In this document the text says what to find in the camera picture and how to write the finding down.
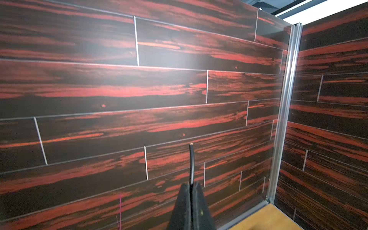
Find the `red and black wood grain wall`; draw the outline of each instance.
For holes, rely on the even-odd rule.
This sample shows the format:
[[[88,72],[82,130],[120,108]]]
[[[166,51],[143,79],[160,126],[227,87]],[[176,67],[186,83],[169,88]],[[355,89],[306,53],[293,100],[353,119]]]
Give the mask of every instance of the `red and black wood grain wall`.
[[[0,2],[0,229],[221,226],[265,199],[290,24],[236,1]]]
[[[303,28],[275,205],[305,230],[368,226],[368,3]]]

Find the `white grout line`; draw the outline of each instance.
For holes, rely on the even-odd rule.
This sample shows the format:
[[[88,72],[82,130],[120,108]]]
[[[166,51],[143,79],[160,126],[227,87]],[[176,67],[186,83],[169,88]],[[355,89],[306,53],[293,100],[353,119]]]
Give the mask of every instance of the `white grout line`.
[[[208,103],[208,70],[207,70],[207,85],[206,85],[206,104]]]
[[[137,64],[139,66],[139,54],[138,54],[138,37],[137,37],[137,23],[135,21],[135,16],[133,16],[134,18],[134,31],[135,31],[135,48],[137,50]]]
[[[280,63],[280,71],[279,71],[279,75],[281,75],[281,68],[282,68],[282,58],[284,57],[284,50],[282,51],[281,54],[281,63]]]
[[[247,104],[247,118],[245,120],[245,125],[247,126],[248,124],[248,110],[249,110],[249,100],[248,100],[248,104]]]
[[[255,20],[254,42],[255,42],[255,37],[257,36],[258,11],[259,11],[259,8],[257,8],[257,19]]]
[[[319,100],[319,94],[321,93],[322,81],[323,81],[323,74],[322,74],[322,77],[321,77],[321,82],[319,83],[317,101]]]
[[[263,179],[263,188],[262,188],[262,193],[265,192],[265,183],[266,183],[266,177],[264,177]]]
[[[203,187],[206,187],[206,162],[203,170]]]
[[[308,155],[308,150],[305,151],[305,157],[304,157],[304,163],[303,163],[303,169],[302,169],[302,171],[304,171],[305,163],[307,162],[307,155]]]
[[[144,146],[144,160],[146,162],[146,177],[148,180],[148,170],[147,170],[147,153],[146,153],[146,146]]]
[[[272,127],[271,127],[271,136],[270,136],[270,141],[272,140],[272,133],[273,133],[273,122],[274,122],[275,120],[272,120]]]
[[[47,163],[47,159],[46,159],[45,150],[43,149],[43,144],[42,144],[42,140],[41,140],[40,130],[38,129],[37,119],[35,117],[33,117],[33,120],[35,121],[36,130],[37,130],[37,134],[38,134],[38,139],[40,140],[40,145],[41,145],[41,149],[42,149],[43,158],[45,159],[45,163],[48,164]]]
[[[294,208],[294,215],[293,215],[293,220],[295,221],[295,213],[297,212],[297,209]]]
[[[240,182],[239,182],[239,191],[240,191],[240,186],[241,186],[241,177],[243,176],[243,171],[240,172]]]

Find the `aluminum corner trim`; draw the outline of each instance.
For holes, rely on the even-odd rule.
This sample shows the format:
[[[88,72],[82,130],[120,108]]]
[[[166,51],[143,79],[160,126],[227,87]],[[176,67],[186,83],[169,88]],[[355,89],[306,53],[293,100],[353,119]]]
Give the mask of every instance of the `aluminum corner trim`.
[[[302,29],[303,25],[298,23],[292,25],[290,32],[288,57],[286,59],[286,69],[281,92],[278,123],[276,126],[273,161],[270,172],[270,186],[268,187],[267,191],[267,197],[269,202],[272,204],[275,202],[277,181],[279,179],[282,150],[284,148],[286,126],[289,117],[291,94],[293,91]]]

